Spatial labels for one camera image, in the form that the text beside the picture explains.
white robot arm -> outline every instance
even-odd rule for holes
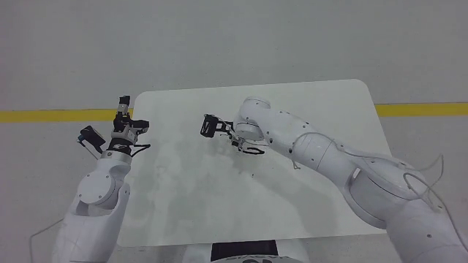
[[[417,178],[423,177],[407,163],[332,140],[310,123],[272,110],[260,97],[244,101],[233,130],[240,148],[243,140],[265,140],[272,150],[330,179],[359,218],[387,230],[403,262],[468,262],[445,211],[420,199],[426,187]]]
[[[124,178],[137,153],[131,154],[130,146],[135,145],[137,136],[149,128],[149,122],[130,118],[129,101],[129,96],[120,99],[112,140],[104,153],[100,145],[105,141],[90,126],[81,131],[78,142],[83,145],[83,140],[89,141],[102,155],[96,169],[78,186],[58,231],[52,263],[107,262],[116,246],[130,195],[130,187]],[[103,216],[90,216],[90,207],[112,211]]]

